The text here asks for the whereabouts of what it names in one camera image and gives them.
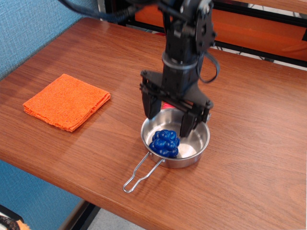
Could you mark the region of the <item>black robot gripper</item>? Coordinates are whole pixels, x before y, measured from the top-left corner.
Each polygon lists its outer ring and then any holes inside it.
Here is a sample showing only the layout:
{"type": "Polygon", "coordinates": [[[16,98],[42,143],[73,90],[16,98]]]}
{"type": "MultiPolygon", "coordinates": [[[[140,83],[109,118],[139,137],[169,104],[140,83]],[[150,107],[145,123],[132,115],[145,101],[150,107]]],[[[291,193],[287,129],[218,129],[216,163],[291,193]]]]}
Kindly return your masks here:
{"type": "Polygon", "coordinates": [[[207,122],[213,102],[199,89],[202,62],[165,62],[163,72],[141,71],[142,103],[148,119],[161,110],[162,101],[184,112],[180,136],[188,137],[199,122],[207,122]]]}

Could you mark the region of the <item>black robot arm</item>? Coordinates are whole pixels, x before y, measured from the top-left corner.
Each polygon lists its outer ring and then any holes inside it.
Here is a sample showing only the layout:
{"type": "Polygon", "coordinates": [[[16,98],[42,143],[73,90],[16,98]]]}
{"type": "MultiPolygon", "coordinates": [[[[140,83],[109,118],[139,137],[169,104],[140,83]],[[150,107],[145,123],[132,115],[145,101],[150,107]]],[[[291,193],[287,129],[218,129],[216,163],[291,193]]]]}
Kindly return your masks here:
{"type": "Polygon", "coordinates": [[[199,89],[201,68],[208,58],[219,71],[219,63],[208,53],[215,42],[211,0],[131,0],[136,7],[157,4],[163,13],[166,34],[162,54],[163,71],[141,72],[142,102],[145,115],[153,119],[162,102],[183,111],[180,136],[187,137],[200,122],[207,122],[213,107],[199,89]]]}

